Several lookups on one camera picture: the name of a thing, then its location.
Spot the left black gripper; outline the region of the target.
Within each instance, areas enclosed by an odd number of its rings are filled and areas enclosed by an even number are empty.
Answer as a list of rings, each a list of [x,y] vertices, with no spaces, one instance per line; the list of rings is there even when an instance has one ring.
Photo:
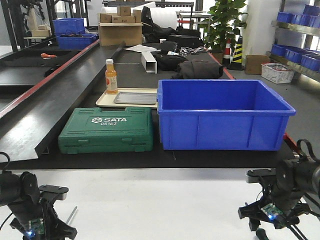
[[[35,203],[31,198],[10,203],[8,205],[14,215],[9,224],[13,230],[24,237],[51,237],[52,240],[74,240],[77,229],[61,221],[54,206],[45,198]]]

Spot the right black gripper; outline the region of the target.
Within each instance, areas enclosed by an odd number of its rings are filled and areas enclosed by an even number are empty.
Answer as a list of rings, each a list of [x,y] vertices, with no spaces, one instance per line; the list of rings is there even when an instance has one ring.
[[[304,213],[301,198],[304,192],[299,189],[286,191],[276,184],[262,184],[262,196],[251,204],[238,208],[240,219],[249,218],[249,229],[255,232],[261,222],[275,227],[295,226]]]

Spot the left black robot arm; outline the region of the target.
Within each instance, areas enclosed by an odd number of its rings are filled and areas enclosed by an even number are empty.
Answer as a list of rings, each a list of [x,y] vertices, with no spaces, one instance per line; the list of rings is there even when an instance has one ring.
[[[9,224],[18,230],[24,240],[73,240],[77,229],[60,220],[54,203],[63,201],[67,187],[44,184],[38,186],[35,174],[24,171],[17,175],[7,170],[11,159],[5,153],[7,164],[0,173],[0,205],[7,206],[14,219]]]

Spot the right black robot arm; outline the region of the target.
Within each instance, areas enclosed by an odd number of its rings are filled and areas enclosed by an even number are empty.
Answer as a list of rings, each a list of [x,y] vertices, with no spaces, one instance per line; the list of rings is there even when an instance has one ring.
[[[288,228],[296,236],[302,234],[293,227],[302,214],[317,215],[301,198],[315,200],[320,194],[320,160],[306,139],[296,143],[299,157],[281,160],[275,168],[252,169],[247,172],[248,183],[259,183],[262,196],[259,200],[238,209],[240,219],[249,219],[249,228],[256,231],[261,222],[273,224],[275,229]]]

